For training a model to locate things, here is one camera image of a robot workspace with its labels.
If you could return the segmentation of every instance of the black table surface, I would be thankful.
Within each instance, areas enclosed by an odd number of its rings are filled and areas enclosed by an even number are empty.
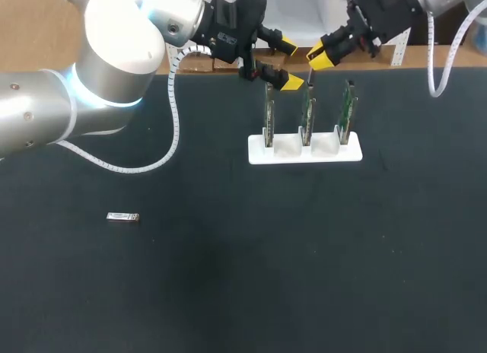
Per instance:
[[[179,76],[182,138],[143,175],[52,145],[0,163],[0,351],[485,352],[486,70],[317,77],[316,130],[356,82],[357,164],[251,166],[264,87]],[[117,165],[165,154],[166,77],[127,129],[75,143]],[[276,98],[296,131],[302,94]],[[107,212],[138,212],[111,224]]]

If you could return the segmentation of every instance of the white holder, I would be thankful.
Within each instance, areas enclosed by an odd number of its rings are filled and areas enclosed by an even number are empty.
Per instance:
[[[266,148],[265,129],[262,135],[249,136],[249,162],[260,164],[306,164],[361,161],[358,136],[350,132],[349,144],[340,145],[338,127],[334,132],[315,132],[311,146],[303,146],[302,128],[296,134],[274,135],[273,147]]]

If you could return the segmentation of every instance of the white cable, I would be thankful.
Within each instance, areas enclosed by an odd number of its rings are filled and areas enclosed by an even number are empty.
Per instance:
[[[458,30],[457,35],[451,44],[450,52],[448,53],[447,62],[445,64],[443,76],[441,77],[441,82],[438,89],[435,89],[436,86],[434,84],[434,18],[431,13],[428,13],[428,86],[431,96],[438,98],[443,94],[447,87],[451,69],[454,65],[455,56],[460,48],[463,37],[468,31],[470,25],[486,8],[487,0],[477,5],[460,26],[460,29]]]
[[[206,46],[200,46],[200,45],[191,46],[187,49],[184,49],[182,52],[180,52],[180,54],[171,63],[169,78],[167,79],[167,94],[169,96],[169,104],[170,104],[171,112],[173,114],[174,135],[173,135],[173,143],[171,144],[167,154],[164,155],[162,159],[160,159],[156,163],[153,163],[152,165],[148,165],[147,167],[123,168],[123,167],[117,167],[112,164],[108,164],[98,159],[97,157],[94,157],[93,155],[87,153],[86,151],[80,149],[76,145],[71,144],[70,142],[61,141],[58,142],[58,145],[61,145],[62,147],[75,152],[76,154],[82,156],[87,161],[90,161],[91,163],[96,164],[99,167],[102,167],[104,169],[116,173],[125,173],[125,174],[145,173],[166,164],[176,152],[177,145],[180,140],[180,120],[179,120],[179,114],[177,112],[176,98],[174,95],[174,79],[176,77],[176,72],[180,66],[181,61],[192,52],[200,52],[206,55],[212,54],[212,51]]]

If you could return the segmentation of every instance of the circuit board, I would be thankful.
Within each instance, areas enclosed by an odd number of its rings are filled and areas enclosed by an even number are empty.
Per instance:
[[[341,145],[347,145],[349,143],[352,119],[357,110],[357,104],[358,98],[355,95],[355,84],[353,81],[346,81],[342,112],[337,125]]]

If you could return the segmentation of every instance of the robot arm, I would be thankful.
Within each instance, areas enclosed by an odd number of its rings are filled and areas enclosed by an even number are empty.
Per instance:
[[[68,0],[83,15],[78,61],[60,72],[0,74],[0,159],[26,148],[124,128],[165,54],[189,40],[212,56],[244,61],[240,74],[278,89],[301,79],[253,59],[257,37],[292,54],[296,47],[263,25],[266,0]]]
[[[412,26],[429,12],[438,17],[462,0],[349,0],[345,27],[325,35],[308,53],[310,65],[321,70],[338,65],[357,48],[375,57],[383,43]]]

